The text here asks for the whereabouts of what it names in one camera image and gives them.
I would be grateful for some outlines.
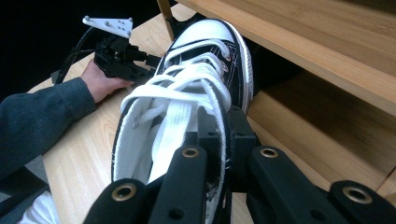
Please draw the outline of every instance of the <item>black cable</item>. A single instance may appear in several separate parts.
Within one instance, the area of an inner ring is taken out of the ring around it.
[[[52,76],[52,82],[54,85],[60,84],[64,81],[64,77],[66,76],[67,72],[69,71],[70,67],[72,64],[75,62],[75,59],[77,58],[77,55],[80,54],[81,52],[84,52],[86,50],[80,50],[84,42],[87,40],[87,38],[90,36],[90,34],[95,30],[94,27],[90,27],[85,34],[81,37],[81,39],[78,41],[77,45],[72,49],[71,53],[67,58],[64,60],[64,63],[61,66],[61,69],[59,69],[54,75]]]

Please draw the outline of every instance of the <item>shoe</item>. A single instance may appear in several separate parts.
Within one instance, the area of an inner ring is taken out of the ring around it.
[[[155,76],[121,103],[113,148],[112,180],[150,183],[166,174],[186,132],[197,130],[202,107],[220,136],[219,181],[208,191],[206,223],[212,223],[225,176],[226,112],[245,113],[253,96],[250,55],[243,38],[225,21],[203,20],[187,28],[163,56]]]

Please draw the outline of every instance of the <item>shoelace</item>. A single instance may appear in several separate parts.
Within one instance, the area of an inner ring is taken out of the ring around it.
[[[182,52],[206,45],[216,45],[224,58],[230,57],[230,51],[224,43],[219,40],[205,40],[171,51],[165,58],[164,64],[168,64],[171,58]],[[134,98],[153,99],[149,109],[139,113],[135,119],[135,128],[158,116],[164,116],[159,127],[152,128],[153,132],[151,132],[156,136],[151,151],[153,165],[148,179],[149,183],[167,172],[175,150],[183,144],[182,136],[186,131],[196,131],[197,110],[201,106],[207,114],[216,118],[219,127],[222,145],[219,185],[222,185],[225,174],[226,140],[220,107],[223,106],[225,111],[231,107],[230,93],[223,84],[224,70],[224,63],[216,55],[210,52],[204,53],[181,64],[167,67],[162,75],[157,75],[145,85],[137,87],[122,101],[121,111]],[[214,88],[217,89],[221,101],[217,100],[218,96]],[[212,199],[215,204],[219,202],[220,192],[221,188],[218,188],[215,198]],[[209,215],[211,217],[208,220],[212,220],[214,214]]]

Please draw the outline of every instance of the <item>hand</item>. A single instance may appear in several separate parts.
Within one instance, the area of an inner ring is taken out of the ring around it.
[[[127,81],[119,77],[106,77],[93,60],[90,60],[81,78],[87,84],[88,90],[96,103],[99,103],[114,90],[133,84],[132,81]]]

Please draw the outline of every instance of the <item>sleeve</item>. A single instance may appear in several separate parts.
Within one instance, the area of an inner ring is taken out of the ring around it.
[[[80,77],[6,98],[0,104],[0,180],[48,151],[71,123],[94,110]]]

